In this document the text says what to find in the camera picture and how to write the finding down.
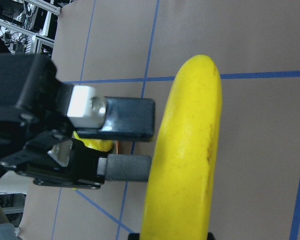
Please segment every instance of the yellow object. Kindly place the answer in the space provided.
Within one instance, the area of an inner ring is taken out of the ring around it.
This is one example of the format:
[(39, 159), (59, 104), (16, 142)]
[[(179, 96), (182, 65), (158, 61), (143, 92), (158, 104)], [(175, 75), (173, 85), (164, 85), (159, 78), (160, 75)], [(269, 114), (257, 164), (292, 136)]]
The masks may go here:
[(140, 240), (208, 236), (222, 108), (220, 74), (205, 55), (177, 73), (157, 137)]
[(80, 138), (74, 131), (73, 135), (76, 139), (82, 141), (87, 148), (95, 149), (101, 152), (109, 152), (114, 147), (114, 142), (111, 140), (87, 139)]

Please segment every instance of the floor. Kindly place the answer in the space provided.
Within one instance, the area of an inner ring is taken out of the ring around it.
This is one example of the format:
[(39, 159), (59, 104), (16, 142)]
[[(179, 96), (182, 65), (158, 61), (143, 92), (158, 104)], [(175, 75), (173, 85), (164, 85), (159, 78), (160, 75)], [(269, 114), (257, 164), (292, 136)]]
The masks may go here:
[[(174, 76), (196, 54), (222, 78), (210, 231), (300, 240), (300, 1), (75, 0), (62, 9), (52, 59), (62, 82), (154, 99), (158, 131)], [(123, 143), (127, 154), (153, 149)], [(146, 187), (31, 185), (20, 236), (127, 240), (140, 231)]]

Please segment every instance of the yellow banana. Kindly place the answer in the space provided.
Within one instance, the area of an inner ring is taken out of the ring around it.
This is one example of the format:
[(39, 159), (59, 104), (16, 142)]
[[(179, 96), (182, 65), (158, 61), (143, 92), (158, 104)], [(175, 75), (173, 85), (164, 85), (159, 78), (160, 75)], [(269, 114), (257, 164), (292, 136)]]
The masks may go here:
[(114, 146), (114, 142), (111, 140), (81, 138), (75, 131), (73, 132), (73, 135), (76, 139), (82, 141), (87, 148), (101, 152), (109, 152)]
[(222, 108), (220, 74), (205, 55), (177, 73), (157, 137), (141, 240), (205, 240)]

